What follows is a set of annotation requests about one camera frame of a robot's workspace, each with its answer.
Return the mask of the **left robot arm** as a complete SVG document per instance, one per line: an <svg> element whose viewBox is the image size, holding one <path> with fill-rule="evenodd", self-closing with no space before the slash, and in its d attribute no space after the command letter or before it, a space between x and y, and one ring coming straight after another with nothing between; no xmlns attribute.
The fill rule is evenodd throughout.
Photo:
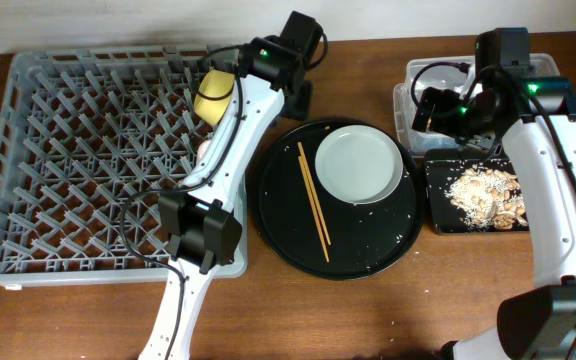
<svg viewBox="0 0 576 360"><path fill-rule="evenodd" d="M246 168L264 132L279 117L307 117L308 71L328 47L322 26L294 11L278 35L237 46L230 73L209 72L194 111L215 127L207 149L175 190L156 190L170 258L166 287L142 359L186 359L192 333L215 275L234 263L243 225L235 209Z"/></svg>

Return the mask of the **pink plastic cup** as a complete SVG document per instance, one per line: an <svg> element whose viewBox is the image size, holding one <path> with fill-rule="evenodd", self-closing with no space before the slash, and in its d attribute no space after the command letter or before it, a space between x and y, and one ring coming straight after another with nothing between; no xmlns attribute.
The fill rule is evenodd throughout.
<svg viewBox="0 0 576 360"><path fill-rule="evenodd" d="M197 149L197 155L196 155L196 160L198 162L200 162L204 158L205 154L208 151L210 144L211 144L211 140L205 140L199 145L199 147Z"/></svg>

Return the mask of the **food scraps and rice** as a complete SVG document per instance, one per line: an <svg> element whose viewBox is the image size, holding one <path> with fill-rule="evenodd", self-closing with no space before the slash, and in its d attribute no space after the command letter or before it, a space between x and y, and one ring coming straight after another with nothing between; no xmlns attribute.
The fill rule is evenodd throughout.
<svg viewBox="0 0 576 360"><path fill-rule="evenodd" d="M521 186L507 171L469 167L444 191L468 230L510 231L529 226Z"/></svg>

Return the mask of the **grey round plate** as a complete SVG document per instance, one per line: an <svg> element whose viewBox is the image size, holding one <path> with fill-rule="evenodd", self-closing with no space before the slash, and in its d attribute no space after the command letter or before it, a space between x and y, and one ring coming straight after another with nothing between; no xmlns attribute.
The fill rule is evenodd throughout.
<svg viewBox="0 0 576 360"><path fill-rule="evenodd" d="M343 126L326 135L317 148L314 166L323 188L353 205L388 197L398 187L404 170L395 141L367 125Z"/></svg>

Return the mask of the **wooden chopstick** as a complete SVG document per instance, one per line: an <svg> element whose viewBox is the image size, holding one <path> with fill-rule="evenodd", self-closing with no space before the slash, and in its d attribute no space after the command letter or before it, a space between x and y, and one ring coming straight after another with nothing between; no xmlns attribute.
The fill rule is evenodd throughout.
<svg viewBox="0 0 576 360"><path fill-rule="evenodd" d="M309 178L308 178L307 173L306 173L305 160L303 159L302 156L299 156L299 157L298 157L298 161L299 161L299 165L300 165L300 170L301 170L302 178L303 178L303 181L304 181L304 184L305 184L306 193L307 193L307 196L308 196L308 201L309 201L309 204L310 204L310 207L311 207L312 215L313 215L314 222L315 222L315 226L316 226L316 229L317 229L317 234L318 234L318 237L319 237L319 240L320 240L320 244L321 244L321 247L322 247L322 251L323 251L323 255L324 255L324 258L325 258L325 262L326 262L326 263L329 263L329 262L330 262L330 258L329 258L329 254L328 254L328 251L327 251L327 247L326 247L326 243L325 243L325 239L324 239L324 234L323 234L323 231L322 231L322 227L321 227L319 215L318 215L318 212L317 212L316 204L315 204L315 202L314 202L314 197L313 197L313 193L312 193L312 189L311 189L311 184L310 184Z"/></svg>
<svg viewBox="0 0 576 360"><path fill-rule="evenodd" d="M311 174L311 171L310 171L310 168L308 165L308 161L307 161L307 158L305 155L305 151L304 151L304 147L303 147L302 142L298 141L297 146L299 149L299 153L300 153L300 157L302 159L302 162L304 163L304 168L305 168L304 172L305 172L305 176L306 176L306 179L307 179L307 182L309 184L310 191L311 191L312 203L314 204L315 212L316 212L318 219L319 219L319 223L320 223L319 227L321 228L321 230L323 232L323 236L324 236L326 244L328 246L330 246L330 245L332 245L331 239L330 239L329 232L328 232L328 229L326 226L325 218L323 216L323 211L322 211L319 197L318 197L318 194L317 194L317 191L315 188L314 179L313 179L313 176Z"/></svg>

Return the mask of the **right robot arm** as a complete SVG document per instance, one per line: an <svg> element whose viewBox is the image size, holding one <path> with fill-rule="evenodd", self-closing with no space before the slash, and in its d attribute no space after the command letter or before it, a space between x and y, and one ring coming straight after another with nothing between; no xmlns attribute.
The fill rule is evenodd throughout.
<svg viewBox="0 0 576 360"><path fill-rule="evenodd" d="M576 359L576 95L538 76L524 28L480 34L463 93L410 90L413 129L502 149L518 177L534 257L533 290L503 301L495 325L446 343L445 359Z"/></svg>

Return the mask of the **blue plastic cup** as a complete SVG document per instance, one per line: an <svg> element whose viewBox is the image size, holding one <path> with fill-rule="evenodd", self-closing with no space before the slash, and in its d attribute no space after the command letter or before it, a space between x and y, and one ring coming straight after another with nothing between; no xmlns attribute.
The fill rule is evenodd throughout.
<svg viewBox="0 0 576 360"><path fill-rule="evenodd" d="M209 205L206 205L206 204L201 203L201 202L197 202L195 207L198 209L202 209L203 211L208 211L210 209Z"/></svg>

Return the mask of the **yellow bowl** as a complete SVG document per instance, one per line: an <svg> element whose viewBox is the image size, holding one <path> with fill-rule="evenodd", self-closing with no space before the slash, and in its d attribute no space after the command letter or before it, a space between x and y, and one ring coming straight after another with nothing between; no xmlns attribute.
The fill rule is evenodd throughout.
<svg viewBox="0 0 576 360"><path fill-rule="evenodd" d="M216 127L229 106L234 90L232 73L211 70L199 85L194 99L194 112L208 125Z"/></svg>

